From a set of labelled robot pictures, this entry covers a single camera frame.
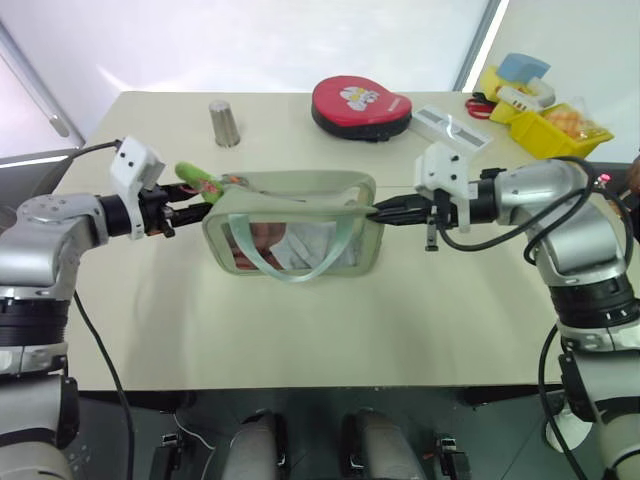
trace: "metal cup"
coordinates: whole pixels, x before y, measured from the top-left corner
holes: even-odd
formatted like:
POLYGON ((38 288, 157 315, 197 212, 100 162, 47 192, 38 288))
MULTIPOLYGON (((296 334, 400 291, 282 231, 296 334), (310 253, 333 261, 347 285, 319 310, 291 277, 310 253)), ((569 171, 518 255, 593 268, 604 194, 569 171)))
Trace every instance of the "metal cup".
POLYGON ((216 135, 216 143, 227 148, 237 145, 240 142, 240 135, 229 102, 214 100, 209 104, 209 113, 216 135))

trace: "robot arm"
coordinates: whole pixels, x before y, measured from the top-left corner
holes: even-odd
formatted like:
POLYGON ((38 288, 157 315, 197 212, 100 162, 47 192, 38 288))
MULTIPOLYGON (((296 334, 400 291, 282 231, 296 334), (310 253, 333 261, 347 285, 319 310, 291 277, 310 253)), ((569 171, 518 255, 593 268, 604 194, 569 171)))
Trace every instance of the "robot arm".
MULTIPOLYGON (((417 195, 382 202, 370 218, 380 223, 427 224, 427 251, 438 233, 470 224, 530 223, 536 234, 578 201, 568 198, 547 216, 541 212, 584 188, 584 175, 566 162, 549 160, 513 171, 484 171, 467 182, 466 159, 441 144, 416 161, 417 195)), ((590 203, 546 235, 533 250, 538 272, 558 313, 565 353, 562 382, 572 411, 599 426, 606 466, 620 479, 640 471, 640 301, 627 278, 627 264, 607 217, 590 203)))
POLYGON ((75 381, 66 368, 64 329, 82 254, 129 234, 175 234, 198 222, 210 204, 174 210, 194 193, 158 186, 164 165, 126 138, 111 168, 117 195, 45 195, 22 204, 0 235, 0 478, 71 479, 59 448, 78 429, 75 381))

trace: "bag handle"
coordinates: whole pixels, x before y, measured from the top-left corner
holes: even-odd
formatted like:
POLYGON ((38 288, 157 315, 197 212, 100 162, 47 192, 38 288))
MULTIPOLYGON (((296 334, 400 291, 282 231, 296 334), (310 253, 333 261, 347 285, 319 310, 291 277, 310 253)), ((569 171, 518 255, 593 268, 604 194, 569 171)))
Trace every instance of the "bag handle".
POLYGON ((342 255, 351 242, 354 223, 354 216, 339 216, 336 219, 336 235, 333 239, 333 243, 329 247, 329 251, 325 259, 304 275, 289 275, 275 269, 264 258, 262 258, 262 255, 260 255, 260 252, 258 252, 258 249, 256 249, 256 245, 253 242, 249 216, 247 214, 238 213, 229 214, 231 235, 233 235, 233 239, 245 257, 247 257, 262 273, 288 283, 306 282, 307 280, 311 280, 312 278, 324 273, 331 265, 333 265, 333 262, 342 255))
POLYGON ((305 193, 339 193, 352 187, 360 190, 359 203, 370 205, 376 193, 375 180, 366 173, 348 170, 293 170, 279 172, 228 173, 245 179, 254 191, 279 195, 305 193))

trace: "black cable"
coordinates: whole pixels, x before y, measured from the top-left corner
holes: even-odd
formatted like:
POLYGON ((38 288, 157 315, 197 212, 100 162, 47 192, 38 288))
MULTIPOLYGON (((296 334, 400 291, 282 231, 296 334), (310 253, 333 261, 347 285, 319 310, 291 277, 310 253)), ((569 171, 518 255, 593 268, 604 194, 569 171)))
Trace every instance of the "black cable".
MULTIPOLYGON (((625 234, 624 261, 627 264, 627 266, 629 266, 631 264, 631 259, 633 258, 633 220, 631 219, 631 215, 629 214, 629 211, 627 210, 626 205, 622 200, 620 200, 620 197, 610 192, 606 188, 593 188, 592 193, 597 193, 599 195, 602 195, 607 200, 614 202, 618 207, 618 210, 620 211, 622 223, 624 224, 624 234, 625 234)), ((535 259, 531 256, 531 251, 535 248, 538 242, 542 240, 544 236, 548 235, 549 232, 553 230, 553 228, 557 228, 560 226, 561 223, 567 221, 571 217, 571 215, 575 213, 575 211, 577 211, 577 208, 575 210, 574 208, 571 208, 560 219, 556 220, 556 222, 549 225, 547 228, 545 228, 540 233, 538 233, 534 238, 532 238, 531 241, 529 241, 529 243, 527 244, 523 252, 524 259, 528 263, 530 263, 531 265, 536 264, 535 259)))
POLYGON ((551 225, 549 225, 544 230, 542 230, 538 235, 536 235, 536 237, 534 237, 534 239, 532 239, 531 242, 529 242, 529 244, 527 245, 527 248, 530 247, 530 250, 532 250, 535 247, 535 244, 538 242, 538 240, 536 240, 536 238, 538 236, 540 236, 540 238, 542 238, 544 235, 547 235, 551 230, 553 230, 554 228, 557 228, 562 223, 564 223, 566 220, 571 218, 571 216, 573 216, 575 214, 575 212, 577 212, 578 209, 580 209, 580 207, 582 207, 582 205, 584 205, 584 203, 589 199, 589 196, 591 195, 591 192, 592 192, 592 190, 594 188, 594 183, 596 181, 595 170, 593 169, 593 166, 591 164, 589 164, 589 162, 587 162, 586 160, 584 160, 582 158, 579 158, 579 157, 571 157, 571 156, 555 157, 554 160, 562 160, 564 162, 572 162, 572 163, 578 164, 584 170, 584 172, 587 174, 587 186, 584 187, 584 188, 580 188, 580 189, 574 190, 573 192, 569 192, 569 193, 563 195, 562 197, 558 198, 556 201, 554 201, 553 203, 549 204, 546 208, 544 208, 538 214, 536 214, 533 217, 531 217, 529 220, 527 220, 523 224, 521 224, 518 227, 514 228, 513 230, 505 233, 504 235, 500 235, 500 236, 498 236, 496 238, 493 238, 493 239, 488 240, 488 241, 483 242, 483 243, 478 243, 478 244, 474 244, 474 245, 464 245, 464 244, 460 244, 460 243, 455 242, 449 236, 449 234, 446 233, 446 226, 442 224, 442 221, 440 221, 437 224, 437 227, 438 227, 438 232, 442 236, 442 239, 444 240, 444 242, 447 245, 449 245, 451 248, 454 248, 456 250, 460 250, 460 251, 463 251, 463 252, 478 252, 480 250, 486 250, 488 248, 495 247, 496 245, 499 245, 499 244, 501 244, 503 242, 506 242, 507 240, 510 240, 513 237, 515 237, 517 235, 520 235, 521 233, 525 232, 526 230, 531 228, 535 223, 537 223, 538 221, 540 221, 541 219, 543 219, 547 215, 550 215, 554 210, 556 210, 564 202, 566 202, 567 200, 570 200, 571 198, 575 197, 576 195, 580 195, 580 198, 578 199, 578 201, 573 205, 573 207, 571 209, 569 209, 569 211, 567 211, 562 217, 560 217, 555 222, 553 222, 551 225))
POLYGON ((551 430, 553 430, 553 433, 556 436, 556 439, 560 444, 560 448, 562 448, 562 452, 569 462, 573 473, 576 475, 576 478, 578 478, 578 480, 587 480, 587 476, 582 471, 582 468, 578 464, 578 461, 573 456, 571 449, 562 436, 562 432, 560 432, 560 429, 558 428, 558 424, 556 423, 556 419, 554 418, 553 412, 551 411, 551 405, 549 405, 549 398, 547 397, 547 391, 545 389, 544 369, 547 363, 549 348, 551 347, 551 342, 556 336, 556 333, 558 333, 558 327, 554 325, 547 335, 547 338, 544 341, 544 345, 542 346, 542 350, 540 351, 540 362, 538 363, 538 393, 540 394, 540 402, 542 403, 542 409, 544 410, 544 414, 547 417, 547 421, 549 422, 551 430))
POLYGON ((111 142, 98 143, 97 145, 91 145, 90 147, 85 147, 85 148, 81 148, 79 150, 76 150, 75 152, 70 154, 66 158, 66 160, 73 160, 74 158, 78 158, 79 156, 84 155, 86 153, 95 152, 97 150, 104 150, 105 148, 118 149, 118 148, 120 148, 120 145, 122 145, 122 141, 121 140, 113 140, 111 142))
POLYGON ((98 349, 100 353, 102 353, 102 357, 104 358, 107 367, 109 368, 109 372, 111 373, 111 377, 113 377, 113 383, 116 385, 116 392, 118 397, 120 398, 120 404, 122 405, 122 410, 124 413, 125 422, 127 424, 127 437, 128 437, 128 446, 127 446, 127 480, 133 480, 133 458, 135 454, 135 431, 133 429, 133 417, 131 416, 131 407, 129 406, 129 402, 122 388, 122 383, 120 383, 120 377, 118 377, 118 372, 116 372, 116 368, 113 366, 113 362, 111 361, 111 357, 109 357, 109 353, 107 352, 104 343, 102 343, 102 339, 100 338, 100 334, 91 323, 89 319, 89 315, 87 315, 87 311, 84 309, 82 302, 80 301, 80 296, 78 292, 73 292, 73 299, 76 302, 78 307, 78 311, 80 312, 80 316, 84 320, 84 323, 87 325, 87 328, 93 335, 93 338, 98 344, 98 349))
POLYGON ((537 247, 538 243, 540 243, 540 241, 544 237, 549 235, 549 233, 551 233, 553 230, 555 230, 564 222, 566 222, 571 217, 573 217, 575 213, 578 210, 580 210, 585 203, 587 203, 587 201, 589 200, 589 197, 591 196, 591 193, 595 188, 595 182, 597 180, 596 171, 593 168, 593 165, 591 165, 586 160, 579 157, 568 157, 568 156, 555 157, 555 159, 562 160, 564 162, 572 162, 572 163, 578 164, 580 168, 582 168, 582 170, 587 174, 587 185, 584 188, 583 194, 580 196, 578 201, 574 203, 569 210, 567 210, 560 218, 556 219, 554 222, 552 222, 551 224, 547 225, 545 228, 540 230, 531 240, 529 240, 529 243, 527 243, 527 246, 525 247, 523 252, 523 256, 527 263, 530 263, 531 265, 534 265, 534 266, 536 264, 536 260, 531 255, 531 252, 533 251, 533 249, 537 247))
POLYGON ((529 220, 527 220, 523 224, 517 226, 513 230, 510 230, 503 235, 500 235, 496 238, 492 238, 491 240, 487 240, 486 242, 483 242, 483 243, 476 243, 474 245, 465 245, 462 243, 457 243, 455 240, 453 240, 449 236, 449 234, 446 231, 446 226, 442 222, 437 223, 438 232, 440 233, 440 236, 442 236, 444 243, 449 245, 451 248, 454 248, 456 250, 460 250, 463 252, 479 252, 480 250, 486 250, 488 248, 495 247, 496 245, 499 245, 503 242, 506 242, 507 240, 511 240, 513 237, 520 235, 521 233, 531 228, 536 222, 540 221, 547 215, 550 215, 551 213, 553 213, 553 211, 556 208, 558 208, 560 205, 562 205, 564 202, 572 199, 576 195, 582 195, 583 192, 584 192, 584 188, 580 188, 578 190, 574 190, 573 192, 569 192, 563 195, 562 197, 556 199, 554 202, 547 205, 539 213, 531 217, 529 220))

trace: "yellow basket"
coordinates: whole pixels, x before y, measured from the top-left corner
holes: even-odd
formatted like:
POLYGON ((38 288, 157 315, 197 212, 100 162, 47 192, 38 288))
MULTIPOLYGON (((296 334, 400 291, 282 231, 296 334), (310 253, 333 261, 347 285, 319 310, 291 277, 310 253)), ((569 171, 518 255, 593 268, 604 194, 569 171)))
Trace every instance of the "yellow basket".
POLYGON ((520 110, 518 110, 516 107, 508 104, 507 102, 500 100, 497 103, 496 108, 494 108, 493 112, 491 112, 491 115, 489 116, 489 120, 493 122, 508 124, 508 123, 511 123, 513 118, 519 114, 520 114, 520 110))
MULTIPOLYGON (((556 105, 541 113, 551 112, 561 106, 566 106, 566 104, 556 105)), ((613 138, 613 135, 605 130, 592 138, 576 141, 536 112, 523 112, 516 115, 511 121, 509 134, 536 158, 550 158, 558 155, 573 155, 584 158, 598 144, 613 138)))

